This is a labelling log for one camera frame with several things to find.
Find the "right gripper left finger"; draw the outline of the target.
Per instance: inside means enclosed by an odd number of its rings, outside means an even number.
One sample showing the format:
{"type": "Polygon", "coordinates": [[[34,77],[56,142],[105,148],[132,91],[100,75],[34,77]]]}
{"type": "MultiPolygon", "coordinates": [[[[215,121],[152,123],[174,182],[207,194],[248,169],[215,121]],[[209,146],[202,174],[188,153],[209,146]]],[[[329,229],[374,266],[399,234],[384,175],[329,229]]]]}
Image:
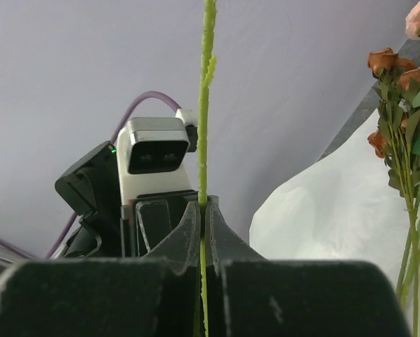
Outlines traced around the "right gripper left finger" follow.
{"type": "Polygon", "coordinates": [[[18,263],[0,276],[0,336],[200,336],[200,211],[142,258],[18,263]]]}

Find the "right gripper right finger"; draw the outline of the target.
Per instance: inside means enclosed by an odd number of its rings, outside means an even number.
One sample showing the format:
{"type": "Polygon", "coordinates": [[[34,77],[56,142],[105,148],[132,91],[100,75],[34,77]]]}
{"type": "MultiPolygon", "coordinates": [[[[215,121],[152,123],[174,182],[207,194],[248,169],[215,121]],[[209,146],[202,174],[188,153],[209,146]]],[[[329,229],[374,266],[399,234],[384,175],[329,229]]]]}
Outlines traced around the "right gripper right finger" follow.
{"type": "Polygon", "coordinates": [[[267,260],[206,207],[211,336],[409,336],[391,283],[361,260],[267,260]]]}

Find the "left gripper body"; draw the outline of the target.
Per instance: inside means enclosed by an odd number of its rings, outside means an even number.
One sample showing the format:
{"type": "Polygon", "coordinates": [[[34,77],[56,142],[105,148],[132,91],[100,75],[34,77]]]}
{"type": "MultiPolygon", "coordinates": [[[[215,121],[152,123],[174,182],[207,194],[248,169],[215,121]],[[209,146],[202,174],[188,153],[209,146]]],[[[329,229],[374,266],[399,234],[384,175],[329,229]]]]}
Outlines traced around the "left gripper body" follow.
{"type": "Polygon", "coordinates": [[[202,236],[198,192],[145,194],[121,207],[121,251],[125,258],[194,258],[202,236]]]}

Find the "white wrapping paper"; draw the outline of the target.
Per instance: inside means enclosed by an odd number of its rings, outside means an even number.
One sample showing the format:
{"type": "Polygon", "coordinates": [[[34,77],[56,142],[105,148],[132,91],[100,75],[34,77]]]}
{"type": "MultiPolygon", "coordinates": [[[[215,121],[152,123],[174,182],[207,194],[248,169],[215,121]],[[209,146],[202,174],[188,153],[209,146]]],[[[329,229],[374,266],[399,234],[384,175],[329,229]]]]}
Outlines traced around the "white wrapping paper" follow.
{"type": "Polygon", "coordinates": [[[409,217],[367,140],[378,119],[373,113],[339,149],[265,200],[249,229],[254,250],[275,260],[367,260],[398,280],[409,217]]]}

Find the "white flower stem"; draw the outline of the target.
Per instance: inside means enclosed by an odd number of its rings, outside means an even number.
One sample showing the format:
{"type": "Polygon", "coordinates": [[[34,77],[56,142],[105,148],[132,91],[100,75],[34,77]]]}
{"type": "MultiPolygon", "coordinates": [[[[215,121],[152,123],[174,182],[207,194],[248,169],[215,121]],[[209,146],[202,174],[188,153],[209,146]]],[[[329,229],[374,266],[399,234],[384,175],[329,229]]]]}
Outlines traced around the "white flower stem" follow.
{"type": "Polygon", "coordinates": [[[207,135],[209,113],[209,91],[214,77],[217,57],[213,54],[214,28],[216,25],[216,0],[204,1],[204,18],[202,32],[201,74],[198,100],[198,127],[197,127],[197,168],[198,168],[198,204],[201,216],[201,230],[199,241],[199,269],[202,299],[202,315],[204,335],[209,335],[209,317],[207,303],[206,278],[206,244],[205,244],[205,214],[208,201],[207,194],[207,135]]]}

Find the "orange flower stem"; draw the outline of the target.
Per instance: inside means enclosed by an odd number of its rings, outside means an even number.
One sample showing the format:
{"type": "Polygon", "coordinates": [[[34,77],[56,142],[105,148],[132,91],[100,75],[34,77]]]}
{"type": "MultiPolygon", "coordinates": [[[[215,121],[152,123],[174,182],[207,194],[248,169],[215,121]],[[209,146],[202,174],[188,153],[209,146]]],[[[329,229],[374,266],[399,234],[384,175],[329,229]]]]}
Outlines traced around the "orange flower stem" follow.
{"type": "Polygon", "coordinates": [[[379,97],[377,130],[368,143],[388,167],[388,185],[416,208],[420,203],[420,156],[412,143],[420,136],[420,65],[399,56],[392,48],[371,52],[367,66],[377,80],[379,97]]]}

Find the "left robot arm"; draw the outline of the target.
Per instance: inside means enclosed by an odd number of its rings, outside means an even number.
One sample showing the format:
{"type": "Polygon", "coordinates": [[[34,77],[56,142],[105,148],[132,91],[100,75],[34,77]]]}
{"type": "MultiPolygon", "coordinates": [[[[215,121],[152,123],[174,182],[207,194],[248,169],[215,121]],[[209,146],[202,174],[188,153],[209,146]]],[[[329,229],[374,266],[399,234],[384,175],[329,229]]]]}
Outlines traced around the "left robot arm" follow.
{"type": "Polygon", "coordinates": [[[105,141],[71,165],[55,190],[78,215],[80,228],[62,256],[160,256],[187,264],[197,258],[201,216],[182,165],[188,148],[185,139],[121,147],[105,141]]]}

